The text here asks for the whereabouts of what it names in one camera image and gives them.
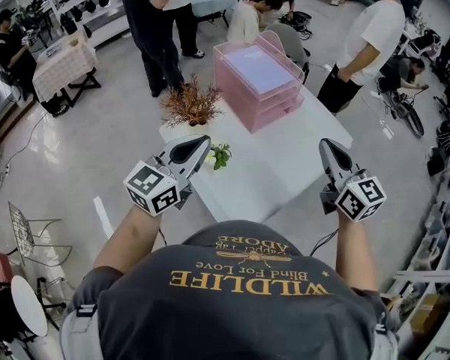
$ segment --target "table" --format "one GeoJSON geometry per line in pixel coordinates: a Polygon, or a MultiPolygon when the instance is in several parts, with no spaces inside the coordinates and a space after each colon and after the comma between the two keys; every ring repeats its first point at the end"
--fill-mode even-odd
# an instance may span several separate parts
{"type": "Polygon", "coordinates": [[[405,51],[410,40],[416,39],[419,36],[417,28],[408,21],[405,22],[405,28],[402,31],[402,35],[406,37],[406,40],[398,51],[398,55],[401,55],[405,51]]]}
{"type": "Polygon", "coordinates": [[[21,276],[13,276],[11,292],[16,311],[30,332],[46,336],[48,325],[44,309],[27,280],[21,276]]]}
{"type": "Polygon", "coordinates": [[[235,6],[236,0],[191,0],[192,11],[196,17],[196,21],[208,21],[222,18],[228,27],[225,12],[235,6]]]}
{"type": "Polygon", "coordinates": [[[93,76],[97,65],[95,50],[86,43],[86,37],[81,31],[64,36],[48,50],[57,45],[61,49],[55,55],[48,58],[45,50],[38,56],[33,85],[40,101],[48,101],[53,95],[61,92],[65,100],[73,107],[85,89],[101,88],[93,76]],[[73,40],[78,40],[76,46],[70,45],[73,40]],[[80,84],[72,84],[83,75],[86,75],[86,78],[80,84]],[[66,86],[79,89],[73,99],[65,90],[66,86]]]}
{"type": "MultiPolygon", "coordinates": [[[[224,100],[217,103],[224,115],[206,125],[205,133],[229,143],[232,157],[225,168],[214,171],[204,164],[191,178],[215,220],[263,222],[323,174],[318,149],[323,137],[352,145],[352,137],[322,103],[305,87],[300,93],[299,109],[256,133],[248,132],[224,100]]],[[[186,124],[160,127],[165,142],[196,133],[186,124]]]]}

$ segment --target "backpack strap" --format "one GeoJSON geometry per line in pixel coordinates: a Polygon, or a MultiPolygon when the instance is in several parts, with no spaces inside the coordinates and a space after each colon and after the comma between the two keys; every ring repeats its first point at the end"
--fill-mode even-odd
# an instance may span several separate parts
{"type": "Polygon", "coordinates": [[[65,317],[60,328],[60,345],[65,360],[104,360],[96,312],[96,304],[84,304],[65,317]]]}

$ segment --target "dried plant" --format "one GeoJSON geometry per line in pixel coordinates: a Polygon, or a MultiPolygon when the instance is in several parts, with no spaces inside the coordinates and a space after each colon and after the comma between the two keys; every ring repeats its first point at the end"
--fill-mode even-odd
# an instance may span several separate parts
{"type": "Polygon", "coordinates": [[[218,115],[223,114],[217,109],[215,103],[220,98],[221,90],[210,84],[206,90],[200,91],[197,76],[192,74],[188,84],[183,85],[183,91],[170,89],[161,105],[168,118],[165,118],[168,127],[175,127],[187,122],[195,125],[205,125],[218,115]]]}

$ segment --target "shoe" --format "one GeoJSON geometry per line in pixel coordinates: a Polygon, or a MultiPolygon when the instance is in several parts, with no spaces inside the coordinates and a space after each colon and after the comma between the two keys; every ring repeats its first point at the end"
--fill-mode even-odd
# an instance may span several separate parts
{"type": "Polygon", "coordinates": [[[54,118],[57,118],[61,115],[64,115],[68,111],[68,108],[70,108],[68,105],[62,105],[60,106],[60,109],[57,112],[55,112],[52,116],[54,118]]]}
{"type": "Polygon", "coordinates": [[[193,55],[186,55],[185,53],[181,53],[184,57],[193,57],[194,59],[201,59],[203,56],[205,56],[205,53],[203,53],[200,50],[197,50],[193,55]]]}
{"type": "Polygon", "coordinates": [[[165,79],[162,80],[162,86],[160,87],[160,89],[157,90],[151,90],[151,96],[153,98],[158,98],[158,96],[160,96],[160,93],[162,93],[162,91],[168,86],[167,81],[165,79]]]}

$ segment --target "bicycle wheel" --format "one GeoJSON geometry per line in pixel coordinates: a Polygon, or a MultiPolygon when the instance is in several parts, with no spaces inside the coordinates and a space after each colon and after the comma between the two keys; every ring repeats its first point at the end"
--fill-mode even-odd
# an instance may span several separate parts
{"type": "Polygon", "coordinates": [[[423,137],[424,130],[422,122],[420,121],[419,115],[413,108],[410,109],[409,115],[406,118],[403,118],[403,120],[417,139],[421,139],[423,137]]]}

